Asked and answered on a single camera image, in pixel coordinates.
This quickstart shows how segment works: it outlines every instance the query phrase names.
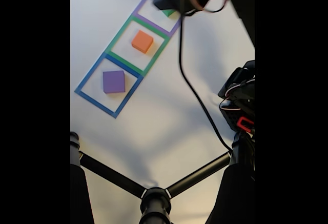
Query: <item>white table surface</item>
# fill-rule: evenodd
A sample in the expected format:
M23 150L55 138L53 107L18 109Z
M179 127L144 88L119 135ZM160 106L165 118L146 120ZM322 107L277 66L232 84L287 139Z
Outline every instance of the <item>white table surface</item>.
M146 188L166 188L225 153L178 68L179 31L117 119L75 88L141 0L71 0L71 131L81 150ZM212 0L211 9L223 0ZM198 12L184 21L183 66L223 139L234 132L218 109L218 91L237 67L255 57L231 2L219 13ZM133 224L140 199L84 169L96 224ZM171 201L175 224L205 223L223 169Z

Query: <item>tripod leg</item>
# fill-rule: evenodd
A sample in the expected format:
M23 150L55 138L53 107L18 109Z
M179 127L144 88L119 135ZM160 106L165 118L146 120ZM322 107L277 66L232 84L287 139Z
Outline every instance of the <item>tripod leg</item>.
M79 142L76 133L71 132L70 141L70 224L94 224L86 175L80 167Z

